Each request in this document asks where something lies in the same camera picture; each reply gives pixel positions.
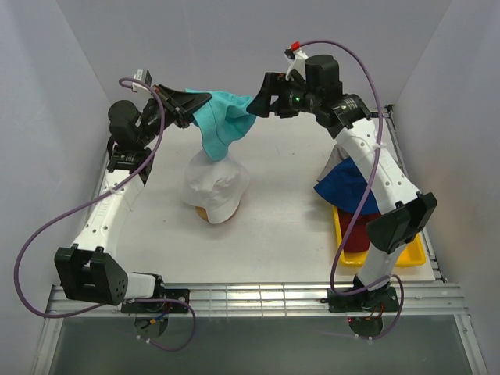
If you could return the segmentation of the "white bucket hat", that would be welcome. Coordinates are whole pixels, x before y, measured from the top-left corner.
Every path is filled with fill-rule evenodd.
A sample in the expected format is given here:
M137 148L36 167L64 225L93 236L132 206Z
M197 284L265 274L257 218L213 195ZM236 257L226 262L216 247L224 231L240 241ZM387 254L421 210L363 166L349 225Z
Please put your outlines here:
M184 203L207 211L219 207L235 209L249 183L248 171L231 155L213 161L201 150L184 170L180 196Z

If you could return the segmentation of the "teal bucket hat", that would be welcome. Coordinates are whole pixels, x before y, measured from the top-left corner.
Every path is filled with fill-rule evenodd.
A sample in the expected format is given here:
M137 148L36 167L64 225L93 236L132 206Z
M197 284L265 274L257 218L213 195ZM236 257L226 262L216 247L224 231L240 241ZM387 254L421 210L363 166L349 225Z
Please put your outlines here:
M202 147L213 161L227 156L229 146L242 139L251 129L256 115L247 111L252 96L239 96L227 91L209 91L212 98L194 114L200 130Z

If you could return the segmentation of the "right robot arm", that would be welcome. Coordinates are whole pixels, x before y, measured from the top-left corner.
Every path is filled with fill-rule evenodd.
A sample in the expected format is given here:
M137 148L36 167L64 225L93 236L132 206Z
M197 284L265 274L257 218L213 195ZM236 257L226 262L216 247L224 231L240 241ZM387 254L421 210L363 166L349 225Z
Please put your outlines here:
M334 57L315 55L301 63L303 71L290 68L287 73L266 73L247 110L262 118L313 114L364 177L380 216L366 225L370 245L352 288L333 290L330 300L371 310L388 292L399 256L427 224L437 199L431 193L421 193L383 148L379 139L382 132L370 119L363 100L344 93Z

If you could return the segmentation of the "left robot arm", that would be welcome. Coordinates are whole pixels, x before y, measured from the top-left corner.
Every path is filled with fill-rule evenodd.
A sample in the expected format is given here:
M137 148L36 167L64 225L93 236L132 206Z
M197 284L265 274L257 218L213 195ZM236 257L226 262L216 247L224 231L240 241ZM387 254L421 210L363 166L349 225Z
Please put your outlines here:
M73 244L55 254L62 289L70 300L119 305L138 299L152 313L165 305L160 275L130 273L118 263L120 233L152 171L154 155L149 144L170 124L188 127L195 112L212 96L175 91L161 84L152 89L155 96L142 110L128 100L109 108L109 161L102 191Z

